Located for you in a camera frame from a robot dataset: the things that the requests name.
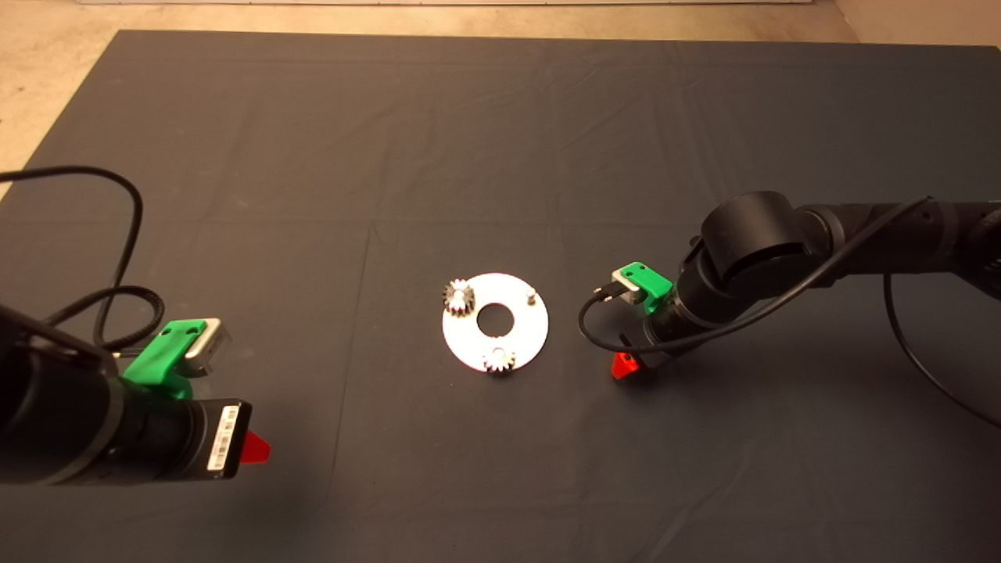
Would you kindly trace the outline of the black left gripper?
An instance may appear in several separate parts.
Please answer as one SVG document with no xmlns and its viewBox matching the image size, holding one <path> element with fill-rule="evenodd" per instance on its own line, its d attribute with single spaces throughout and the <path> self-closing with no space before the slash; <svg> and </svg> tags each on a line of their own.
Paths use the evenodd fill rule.
<svg viewBox="0 0 1001 563">
<path fill-rule="evenodd" d="M 246 400 L 129 400 L 121 423 L 121 480 L 233 479 L 241 464 L 264 464 L 271 445 L 249 430 Z"/>
</svg>

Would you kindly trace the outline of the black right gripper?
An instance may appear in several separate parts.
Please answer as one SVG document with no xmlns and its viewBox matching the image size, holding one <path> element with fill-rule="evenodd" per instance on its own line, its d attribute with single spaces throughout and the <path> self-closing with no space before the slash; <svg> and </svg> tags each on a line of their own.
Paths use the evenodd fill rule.
<svg viewBox="0 0 1001 563">
<path fill-rule="evenodd" d="M 621 331 L 621 343 L 628 348 L 648 348 L 676 339 L 693 335 L 693 324 L 681 313 L 673 309 L 660 311 L 651 316 L 643 316 L 640 320 L 627 321 Z M 615 353 L 612 358 L 612 377 L 616 381 L 625 381 L 640 370 L 658 370 L 676 357 L 689 353 L 693 346 L 654 353 Z"/>
</svg>

